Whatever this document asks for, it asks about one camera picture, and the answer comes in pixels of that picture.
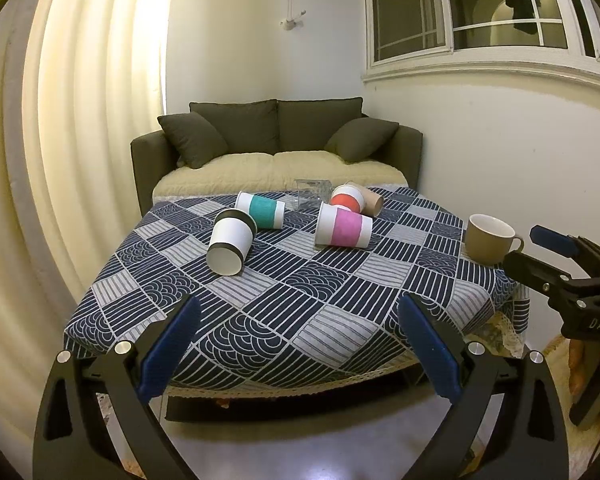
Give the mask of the white cup with pink sleeve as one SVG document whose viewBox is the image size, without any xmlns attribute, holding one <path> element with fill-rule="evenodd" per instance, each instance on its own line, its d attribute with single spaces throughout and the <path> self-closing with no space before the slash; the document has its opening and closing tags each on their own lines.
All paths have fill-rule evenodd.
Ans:
<svg viewBox="0 0 600 480">
<path fill-rule="evenodd" d="M 366 249 L 372 234 L 372 218 L 347 208 L 321 204 L 314 234 L 316 246 Z"/>
</svg>

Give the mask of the plain brown paper cup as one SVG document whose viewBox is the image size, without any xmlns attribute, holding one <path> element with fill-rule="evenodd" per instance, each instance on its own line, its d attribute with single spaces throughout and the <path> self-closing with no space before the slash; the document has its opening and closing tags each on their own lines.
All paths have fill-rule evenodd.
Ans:
<svg viewBox="0 0 600 480">
<path fill-rule="evenodd" d="M 384 196 L 372 191 L 370 188 L 353 183 L 353 186 L 358 189 L 358 192 L 363 196 L 364 206 L 361 209 L 362 214 L 377 218 L 384 206 Z"/>
</svg>

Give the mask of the white cup with red sleeve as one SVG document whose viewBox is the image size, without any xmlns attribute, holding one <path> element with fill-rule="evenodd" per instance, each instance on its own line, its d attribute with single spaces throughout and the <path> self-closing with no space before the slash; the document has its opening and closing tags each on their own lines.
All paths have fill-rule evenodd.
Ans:
<svg viewBox="0 0 600 480">
<path fill-rule="evenodd" d="M 362 214 L 365 208 L 365 198 L 362 192 L 352 184 L 342 184 L 334 188 L 329 203 L 357 214 Z"/>
</svg>

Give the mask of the white cup with black lid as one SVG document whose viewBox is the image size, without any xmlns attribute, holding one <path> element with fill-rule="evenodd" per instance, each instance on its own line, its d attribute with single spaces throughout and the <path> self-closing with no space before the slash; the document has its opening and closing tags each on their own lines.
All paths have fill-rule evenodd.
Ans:
<svg viewBox="0 0 600 480">
<path fill-rule="evenodd" d="M 207 250 L 209 269 L 221 276 L 233 276 L 242 272 L 258 228 L 245 211 L 228 208 L 214 220 Z"/>
</svg>

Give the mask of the white cup with teal sleeve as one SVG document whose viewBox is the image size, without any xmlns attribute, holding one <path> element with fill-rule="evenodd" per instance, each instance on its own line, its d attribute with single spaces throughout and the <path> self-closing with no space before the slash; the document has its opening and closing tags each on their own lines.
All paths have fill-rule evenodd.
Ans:
<svg viewBox="0 0 600 480">
<path fill-rule="evenodd" d="M 259 230 L 280 230 L 284 225 L 285 204 L 280 200 L 239 192 L 235 207 L 249 214 Z"/>
</svg>

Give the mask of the tan ceramic mug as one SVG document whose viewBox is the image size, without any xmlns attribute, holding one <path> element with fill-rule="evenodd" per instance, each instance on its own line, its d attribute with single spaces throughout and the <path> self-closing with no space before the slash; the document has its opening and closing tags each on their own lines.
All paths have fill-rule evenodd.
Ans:
<svg viewBox="0 0 600 480">
<path fill-rule="evenodd" d="M 512 251 L 518 240 L 516 252 L 524 250 L 524 239 L 506 222 L 488 214 L 472 214 L 468 218 L 465 248 L 469 258 L 484 266 L 496 266 Z"/>
</svg>

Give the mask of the right olive throw pillow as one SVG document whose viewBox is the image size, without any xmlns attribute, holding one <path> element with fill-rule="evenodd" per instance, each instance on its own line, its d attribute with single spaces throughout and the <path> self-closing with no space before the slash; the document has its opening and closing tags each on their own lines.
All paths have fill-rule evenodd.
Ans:
<svg viewBox="0 0 600 480">
<path fill-rule="evenodd" d="M 399 129 L 397 122 L 361 117 L 346 122 L 327 141 L 324 150 L 349 164 L 370 158 Z"/>
</svg>

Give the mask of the olive throw pillow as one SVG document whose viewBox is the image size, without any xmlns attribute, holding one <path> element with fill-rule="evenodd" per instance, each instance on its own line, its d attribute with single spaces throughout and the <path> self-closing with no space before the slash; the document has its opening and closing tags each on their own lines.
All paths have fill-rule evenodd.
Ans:
<svg viewBox="0 0 600 480">
<path fill-rule="evenodd" d="M 399 129 L 397 122 L 361 117 L 346 122 L 327 141 L 324 150 L 349 164 L 370 158 Z"/>
<path fill-rule="evenodd" d="M 228 145 L 221 133 L 201 114 L 163 115 L 157 120 L 163 133 L 190 168 L 199 169 L 228 153 Z"/>
</svg>

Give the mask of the navy patterned tablecloth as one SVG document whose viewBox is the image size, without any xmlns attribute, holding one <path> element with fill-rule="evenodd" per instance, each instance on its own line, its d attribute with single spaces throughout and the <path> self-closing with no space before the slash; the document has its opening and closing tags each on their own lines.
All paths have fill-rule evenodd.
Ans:
<svg viewBox="0 0 600 480">
<path fill-rule="evenodd" d="M 402 296 L 471 334 L 496 312 L 528 325 L 526 290 L 465 252 L 465 222 L 419 192 L 378 188 L 384 208 L 365 249 L 318 248 L 316 209 L 287 209 L 254 239 L 245 269 L 213 273 L 206 251 L 230 195 L 166 197 L 109 258 L 64 336 L 79 356 L 137 339 L 181 296 L 201 305 L 172 382 L 188 396 L 295 396 L 402 370 L 416 359 L 399 326 Z"/>
</svg>

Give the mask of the clear glass tumbler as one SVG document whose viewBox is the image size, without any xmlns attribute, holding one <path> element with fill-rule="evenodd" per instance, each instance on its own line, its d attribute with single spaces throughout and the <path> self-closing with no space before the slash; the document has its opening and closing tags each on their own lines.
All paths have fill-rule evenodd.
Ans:
<svg viewBox="0 0 600 480">
<path fill-rule="evenodd" d="M 318 209 L 321 203 L 328 203 L 332 196 L 332 182 L 324 179 L 297 179 L 296 209 Z"/>
</svg>

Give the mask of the dark olive sofa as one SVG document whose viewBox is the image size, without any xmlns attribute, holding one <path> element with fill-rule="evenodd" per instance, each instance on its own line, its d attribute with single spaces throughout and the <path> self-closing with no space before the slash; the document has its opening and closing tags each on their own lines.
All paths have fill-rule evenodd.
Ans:
<svg viewBox="0 0 600 480">
<path fill-rule="evenodd" d="M 346 122 L 370 117 L 364 113 L 359 96 L 251 103 L 193 102 L 186 113 L 190 112 L 201 114 L 218 129 L 228 145 L 227 154 L 325 151 L 327 141 Z M 423 147 L 420 131 L 399 124 L 394 136 L 368 159 L 399 169 L 407 180 L 405 184 L 418 188 Z M 157 131 L 132 141 L 131 156 L 138 203 L 140 210 L 147 212 L 155 203 L 152 191 L 159 180 L 186 165 L 160 125 Z"/>
</svg>

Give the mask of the white framed window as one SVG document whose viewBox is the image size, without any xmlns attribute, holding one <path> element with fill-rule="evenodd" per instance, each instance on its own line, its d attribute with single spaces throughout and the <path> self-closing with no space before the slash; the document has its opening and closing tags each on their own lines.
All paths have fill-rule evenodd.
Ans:
<svg viewBox="0 0 600 480">
<path fill-rule="evenodd" d="M 365 0 L 364 80 L 514 73 L 600 90 L 600 0 Z"/>
</svg>

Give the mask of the cream sofa seat blanket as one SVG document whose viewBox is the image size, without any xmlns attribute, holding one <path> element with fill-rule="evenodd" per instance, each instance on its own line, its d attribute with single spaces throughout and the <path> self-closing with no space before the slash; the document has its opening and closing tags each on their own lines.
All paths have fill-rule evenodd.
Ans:
<svg viewBox="0 0 600 480">
<path fill-rule="evenodd" d="M 193 169 L 183 166 L 162 177 L 152 191 L 152 200 L 173 197 L 292 191 L 298 180 L 329 180 L 333 185 L 405 184 L 399 169 L 377 160 L 348 164 L 326 151 L 226 154 Z"/>
</svg>

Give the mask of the left olive throw pillow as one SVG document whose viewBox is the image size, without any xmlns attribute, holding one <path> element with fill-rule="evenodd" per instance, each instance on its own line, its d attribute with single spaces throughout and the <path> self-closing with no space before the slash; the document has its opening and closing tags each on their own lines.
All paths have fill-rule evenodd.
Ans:
<svg viewBox="0 0 600 480">
<path fill-rule="evenodd" d="M 190 168 L 199 169 L 228 153 L 228 145 L 221 133 L 201 114 L 163 115 L 157 120 L 163 133 Z"/>
</svg>

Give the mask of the cream curtain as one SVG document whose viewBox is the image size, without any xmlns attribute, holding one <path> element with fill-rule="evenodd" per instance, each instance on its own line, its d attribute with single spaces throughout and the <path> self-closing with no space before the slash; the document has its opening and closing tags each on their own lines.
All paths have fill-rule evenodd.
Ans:
<svg viewBox="0 0 600 480">
<path fill-rule="evenodd" d="M 0 0 L 0 452 L 23 477 L 62 331 L 140 216 L 170 2 Z"/>
</svg>

